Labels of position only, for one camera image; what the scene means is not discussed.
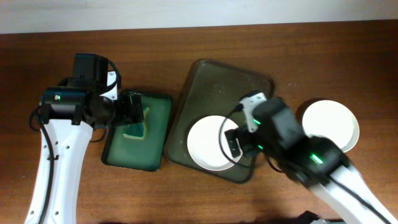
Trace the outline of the white plate pink rim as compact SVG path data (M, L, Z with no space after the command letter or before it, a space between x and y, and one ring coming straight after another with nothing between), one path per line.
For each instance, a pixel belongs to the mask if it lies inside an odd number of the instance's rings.
M205 170L222 171L234 166L221 152L219 145L219 130L224 120L224 116L206 116L199 119L188 132L189 155Z

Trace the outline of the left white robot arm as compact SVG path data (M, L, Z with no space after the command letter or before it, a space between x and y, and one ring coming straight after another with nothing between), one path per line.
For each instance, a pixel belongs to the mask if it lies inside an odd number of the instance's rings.
M47 88L34 108L41 152L26 223L76 223L85 152L96 129L144 120L138 96L118 96L121 75L108 58L75 54L73 75Z

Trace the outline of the pale grey-blue plate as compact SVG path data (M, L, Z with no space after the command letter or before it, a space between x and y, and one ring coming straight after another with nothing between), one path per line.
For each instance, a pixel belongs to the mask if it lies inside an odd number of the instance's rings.
M355 124L353 126L353 132L352 132L351 138L349 139L348 143L341 148L341 150L344 153L346 153L346 152L350 151L351 149L353 149L359 140L359 135L360 135L359 124Z

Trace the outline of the white plate green stain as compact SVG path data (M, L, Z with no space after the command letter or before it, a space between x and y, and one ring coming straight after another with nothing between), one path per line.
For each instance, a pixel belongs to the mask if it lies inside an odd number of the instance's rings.
M359 123L353 112L332 100L312 103L302 116L302 126L308 137L328 138L340 149L348 143L355 124Z

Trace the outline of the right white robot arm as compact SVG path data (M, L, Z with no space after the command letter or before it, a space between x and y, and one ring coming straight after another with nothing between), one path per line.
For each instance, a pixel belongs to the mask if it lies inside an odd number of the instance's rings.
M302 184L332 208L345 223L397 223L374 196L348 156L330 139L308 137L282 98L241 100L246 125L219 129L232 156L263 153L289 179Z

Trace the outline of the green and yellow sponge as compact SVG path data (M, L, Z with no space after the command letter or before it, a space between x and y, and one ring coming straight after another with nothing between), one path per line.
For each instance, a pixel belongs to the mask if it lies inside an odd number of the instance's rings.
M148 106L142 107L142 112L144 115L144 120L140 123L129 124L127 130L123 133L125 138L144 140L147 135L147 123L146 117L150 111Z

